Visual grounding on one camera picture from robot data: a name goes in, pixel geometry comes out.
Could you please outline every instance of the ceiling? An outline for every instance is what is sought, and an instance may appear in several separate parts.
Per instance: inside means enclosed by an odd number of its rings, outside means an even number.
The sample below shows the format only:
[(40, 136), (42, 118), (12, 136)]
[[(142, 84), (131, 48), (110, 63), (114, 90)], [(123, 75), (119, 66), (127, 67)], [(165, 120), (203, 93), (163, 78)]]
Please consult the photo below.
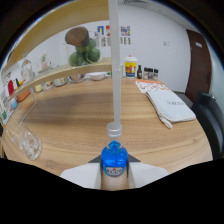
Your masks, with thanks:
[(188, 30), (199, 32), (199, 30), (184, 16), (173, 9), (153, 0), (117, 0), (118, 5), (129, 5), (141, 7), (158, 14), (161, 14)]

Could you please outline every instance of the wooden table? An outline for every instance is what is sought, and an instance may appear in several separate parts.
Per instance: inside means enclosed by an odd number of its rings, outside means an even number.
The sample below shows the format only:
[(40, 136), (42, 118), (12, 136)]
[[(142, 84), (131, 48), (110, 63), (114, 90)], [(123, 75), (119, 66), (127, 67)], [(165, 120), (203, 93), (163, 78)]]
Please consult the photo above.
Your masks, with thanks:
[[(123, 78), (121, 82), (122, 139), (130, 155), (165, 168), (170, 174), (212, 160), (209, 142), (197, 120), (175, 123), (168, 129), (134, 80)], [(106, 125), (113, 121), (111, 78), (53, 87), (35, 93), (35, 97), (37, 105), (24, 124), (41, 138), (42, 152), (35, 161), (29, 161), (4, 132), (2, 145), (9, 160), (32, 164), (60, 176), (63, 170), (86, 164), (100, 155), (106, 144)], [(12, 119), (21, 120), (32, 104), (29, 95), (19, 103), (7, 126), (10, 128)], [(120, 185), (107, 183), (102, 182), (101, 189), (128, 188), (126, 180)]]

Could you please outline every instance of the jar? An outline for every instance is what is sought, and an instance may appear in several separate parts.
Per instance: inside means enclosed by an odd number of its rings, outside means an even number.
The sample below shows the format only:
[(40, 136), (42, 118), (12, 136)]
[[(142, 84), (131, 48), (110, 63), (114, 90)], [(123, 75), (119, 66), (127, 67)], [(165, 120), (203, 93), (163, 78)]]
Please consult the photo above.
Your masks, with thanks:
[(28, 55), (28, 52), (25, 52), (23, 54), (23, 64), (22, 64), (22, 71), (21, 71), (23, 84), (26, 84), (34, 79), (32, 65), (31, 65), (31, 62), (27, 59), (27, 55)]
[(35, 86), (35, 92), (36, 92), (36, 93), (40, 93), (40, 92), (42, 92), (42, 91), (43, 91), (43, 88), (42, 88), (41, 84)]
[(125, 64), (125, 73), (127, 78), (134, 78), (136, 76), (136, 66), (137, 66), (137, 58), (136, 57), (125, 57), (124, 64)]
[(153, 75), (154, 75), (153, 69), (149, 68), (148, 70), (149, 70), (149, 79), (153, 79)]
[(101, 61), (100, 39), (100, 33), (88, 31), (85, 27), (70, 29), (65, 35), (68, 65), (79, 67)]
[(158, 70), (158, 69), (154, 69), (153, 79), (154, 79), (155, 81), (158, 80), (158, 73), (159, 73), (159, 70)]
[(54, 86), (54, 83), (52, 81), (49, 81), (49, 82), (42, 83), (41, 86), (43, 90), (45, 91), (45, 90), (51, 89)]
[(148, 71), (148, 68), (144, 68), (143, 79), (148, 79), (148, 78), (149, 78), (149, 71)]
[(59, 79), (54, 80), (54, 85), (55, 86), (63, 86), (68, 82), (68, 77), (63, 77)]

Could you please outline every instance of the water bottle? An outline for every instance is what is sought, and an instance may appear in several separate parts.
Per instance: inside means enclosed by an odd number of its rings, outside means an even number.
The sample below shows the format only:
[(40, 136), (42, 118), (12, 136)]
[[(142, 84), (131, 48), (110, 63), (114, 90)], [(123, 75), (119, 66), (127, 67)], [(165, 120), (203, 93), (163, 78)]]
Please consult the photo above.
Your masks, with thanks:
[(112, 177), (124, 173), (128, 160), (128, 152), (122, 145), (122, 125), (111, 122), (107, 125), (107, 143), (101, 152), (104, 172)]

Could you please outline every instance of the plastic bottle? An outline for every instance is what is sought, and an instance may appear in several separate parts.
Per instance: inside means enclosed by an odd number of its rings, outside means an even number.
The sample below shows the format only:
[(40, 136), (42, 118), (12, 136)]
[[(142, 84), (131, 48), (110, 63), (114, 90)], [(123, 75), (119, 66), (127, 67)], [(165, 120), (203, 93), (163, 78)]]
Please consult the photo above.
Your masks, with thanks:
[(129, 55), (129, 57), (124, 58), (124, 61), (126, 76), (128, 78), (134, 78), (136, 73), (136, 65), (138, 62), (137, 58), (131, 57), (131, 55)]
[(107, 143), (101, 152), (104, 172), (112, 177), (124, 173), (128, 160), (128, 152), (122, 145), (122, 125), (111, 122), (107, 125)]

